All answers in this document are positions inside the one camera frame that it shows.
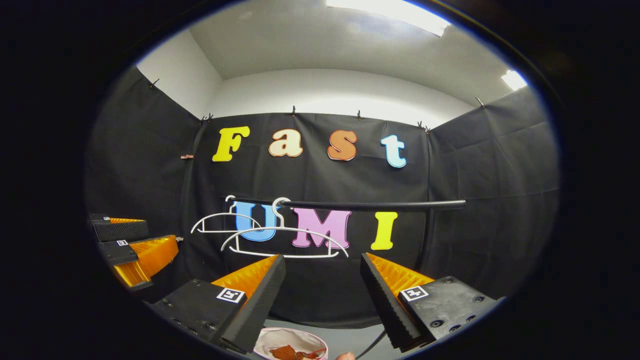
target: pink letter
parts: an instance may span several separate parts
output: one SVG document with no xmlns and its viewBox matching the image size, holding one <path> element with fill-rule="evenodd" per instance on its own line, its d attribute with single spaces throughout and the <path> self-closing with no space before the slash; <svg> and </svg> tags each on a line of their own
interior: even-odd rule
<svg viewBox="0 0 640 360">
<path fill-rule="evenodd" d="M 294 208 L 293 211 L 298 214 L 298 227 L 300 229 L 325 234 L 330 236 L 345 249 L 349 247 L 349 243 L 345 238 L 347 236 L 347 219 L 349 218 L 349 215 L 351 215 L 350 211 L 333 210 L 329 212 L 329 215 L 326 217 L 324 222 L 320 221 L 318 214 L 314 209 Z M 322 245 L 322 242 L 325 241 L 324 238 L 318 235 L 298 233 L 298 236 L 292 243 L 293 246 L 308 247 L 311 245 L 311 242 L 307 239 L 307 235 L 311 235 L 311 239 L 314 241 L 316 247 L 319 247 Z M 331 248 L 339 249 L 338 245 L 330 242 L 329 240 L 326 241 L 325 246 L 329 247 L 329 243 L 331 243 Z"/>
</svg>

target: white hanger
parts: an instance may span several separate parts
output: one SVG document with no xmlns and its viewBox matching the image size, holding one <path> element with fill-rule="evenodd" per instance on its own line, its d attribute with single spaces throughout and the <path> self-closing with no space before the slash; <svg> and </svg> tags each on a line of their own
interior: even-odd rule
<svg viewBox="0 0 640 360">
<path fill-rule="evenodd" d="M 235 199 L 235 198 L 236 198 L 235 196 L 233 196 L 233 195 L 229 195 L 229 196 L 227 196 L 227 197 L 225 198 L 225 203 L 226 203 L 227 201 L 229 201 L 229 199 Z M 197 223 L 196 223 L 196 224 L 191 228 L 191 234 L 193 234 L 193 231 L 196 229 L 196 226 L 198 226 L 198 224 L 200 224 L 200 223 L 202 223 L 202 230 L 198 229 L 198 231 L 199 231 L 199 232 L 201 232 L 201 233 L 210 233 L 210 234 L 211 234 L 211 233 L 236 233 L 236 232 L 237 232 L 237 230 L 205 230 L 205 229 L 204 229 L 204 220 L 205 220 L 205 219 L 212 218 L 212 217 L 225 216 L 225 215 L 232 215 L 232 216 L 235 216 L 235 217 L 243 217 L 243 218 L 250 219 L 250 220 L 251 220 L 251 221 L 253 221 L 253 222 L 251 223 L 251 227 L 252 227 L 252 228 L 251 228 L 251 229 L 249 229 L 249 231 L 254 231 L 254 230 L 256 230 L 256 228 L 255 228 L 255 227 L 253 227 L 253 225 L 254 225 L 254 224 L 257 224 L 257 225 L 258 225 L 258 228 L 260 228 L 260 223 L 259 223 L 258 221 L 256 221 L 255 219 L 253 219 L 252 217 L 248 217 L 248 216 L 246 216 L 246 215 L 242 215 L 242 214 L 236 214 L 236 213 L 233 213 L 233 212 L 232 212 L 232 210 L 233 210 L 233 208 L 234 208 L 235 206 L 236 206 L 236 202 L 234 202 L 234 204 L 233 204 L 233 205 L 231 205 L 231 206 L 229 207 L 229 212 L 228 212 L 228 213 L 217 213 L 217 214 L 207 215 L 206 217 L 201 218 L 201 219 L 200 219 L 200 220 L 198 220 L 198 222 L 197 222 Z M 239 242 L 239 240 L 238 240 L 237 235 L 236 235 L 236 247 L 240 247 L 240 242 Z"/>
<path fill-rule="evenodd" d="M 347 258 L 349 257 L 349 254 L 347 254 L 347 250 L 344 250 L 344 247 L 342 247 L 342 245 L 340 245 L 340 243 L 338 243 L 337 241 L 335 241 L 334 239 L 330 238 L 329 236 L 327 236 L 325 234 L 317 233 L 317 232 L 311 231 L 311 230 L 298 229 L 297 227 L 284 227 L 284 217 L 281 214 L 278 213 L 278 210 L 276 208 L 280 201 L 291 201 L 291 200 L 287 199 L 286 197 L 279 197 L 279 198 L 275 199 L 273 201 L 273 204 L 271 205 L 271 209 L 273 209 L 273 213 L 276 215 L 276 217 L 278 217 L 280 219 L 280 225 L 279 226 L 268 226 L 268 227 L 260 227 L 260 228 L 254 228 L 254 229 L 247 229 L 247 230 L 238 231 L 237 233 L 231 235 L 228 239 L 225 240 L 225 242 L 222 243 L 222 247 L 220 248 L 220 251 L 224 251 L 225 250 L 225 246 L 227 246 L 227 243 L 229 241 L 231 241 L 231 239 L 236 237 L 236 247 L 234 248 L 233 246 L 230 246 L 229 248 L 231 249 L 231 251 L 237 252 L 239 254 L 247 254 L 247 255 L 274 256 L 276 254 L 265 254 L 263 252 L 251 252 L 251 251 L 240 250 L 240 245 L 238 244 L 237 236 L 240 235 L 240 234 L 249 233 L 251 231 L 256 231 L 256 230 L 276 230 L 276 231 L 277 230 L 284 230 L 284 231 L 296 231 L 296 232 L 299 232 L 299 233 L 313 234 L 313 235 L 317 235 L 317 236 L 322 236 L 323 238 L 329 240 L 329 246 L 328 246 L 329 250 L 328 250 L 327 255 L 284 255 L 285 258 L 303 258 L 303 259 L 332 258 L 332 257 L 336 256 L 339 252 L 334 252 L 333 254 L 331 253 L 331 243 L 334 243 L 334 244 L 338 245 L 338 247 L 340 247 L 340 249 L 342 249 L 342 251 L 344 252 L 344 255 Z"/>
</svg>

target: ceiling light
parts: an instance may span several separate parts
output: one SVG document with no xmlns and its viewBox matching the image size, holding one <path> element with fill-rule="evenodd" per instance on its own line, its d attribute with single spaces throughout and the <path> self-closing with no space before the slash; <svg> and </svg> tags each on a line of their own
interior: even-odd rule
<svg viewBox="0 0 640 360">
<path fill-rule="evenodd" d="M 502 75 L 502 80 L 504 80 L 504 82 L 507 83 L 513 91 L 527 86 L 527 82 L 524 81 L 522 76 L 520 76 L 517 71 L 513 70 L 507 70 L 507 73 Z"/>
<path fill-rule="evenodd" d="M 375 13 L 406 22 L 438 37 L 449 25 L 445 19 L 402 0 L 326 0 L 329 8 L 345 8 Z"/>
</svg>

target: black fabric backdrop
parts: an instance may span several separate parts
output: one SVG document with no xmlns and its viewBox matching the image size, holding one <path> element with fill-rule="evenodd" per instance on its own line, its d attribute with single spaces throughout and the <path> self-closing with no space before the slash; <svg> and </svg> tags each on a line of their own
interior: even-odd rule
<svg viewBox="0 0 640 360">
<path fill-rule="evenodd" d="M 276 318 L 323 327 L 378 323 L 358 273 L 369 251 L 430 277 L 453 275 L 492 297 L 510 295 L 536 264 L 557 208 L 557 149 L 551 123 L 535 95 L 524 88 L 478 108 L 427 136 L 417 127 L 376 119 L 321 114 L 259 114 L 198 119 L 133 68 L 113 90 L 95 125 L 86 161 L 89 211 L 144 218 L 152 234 L 185 237 L 173 264 L 157 274 L 156 296 L 194 277 L 212 281 L 260 258 L 235 254 L 220 244 L 228 234 L 189 234 L 200 218 L 226 211 L 229 194 L 250 199 L 322 202 L 394 202 L 466 199 L 461 211 L 437 212 L 424 239 L 425 216 L 400 213 L 390 250 L 372 251 L 378 221 L 353 212 L 348 220 L 349 259 L 287 259 L 287 278 L 274 306 Z M 215 163 L 224 127 L 249 126 L 233 160 Z M 303 153 L 276 158 L 271 135 L 297 129 Z M 329 159 L 330 135 L 358 135 L 351 161 Z M 391 167 L 380 140 L 397 135 L 407 164 Z M 194 154 L 182 160 L 182 154 Z M 285 225 L 297 215 L 284 208 Z M 318 211 L 324 220 L 328 211 Z M 256 206 L 252 216 L 264 223 Z M 217 218 L 208 229 L 235 229 Z M 243 250 L 322 254 L 291 245 L 295 233 L 279 232 L 266 243 L 241 238 Z M 426 251 L 421 252 L 426 241 Z"/>
</svg>

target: pink basket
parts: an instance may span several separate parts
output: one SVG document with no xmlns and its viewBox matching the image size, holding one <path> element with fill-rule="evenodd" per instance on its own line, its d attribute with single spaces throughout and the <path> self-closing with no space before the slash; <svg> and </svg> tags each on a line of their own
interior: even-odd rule
<svg viewBox="0 0 640 360">
<path fill-rule="evenodd" d="M 318 352 L 320 357 L 316 360 L 328 360 L 329 348 L 321 338 L 308 332 L 287 329 L 285 327 L 265 327 L 260 331 L 258 340 L 255 343 L 253 352 L 269 360 L 278 360 L 271 355 L 269 350 L 274 350 L 280 347 L 291 345 L 295 351 L 302 351 L 311 353 L 316 350 L 326 349 L 323 352 Z"/>
</svg>

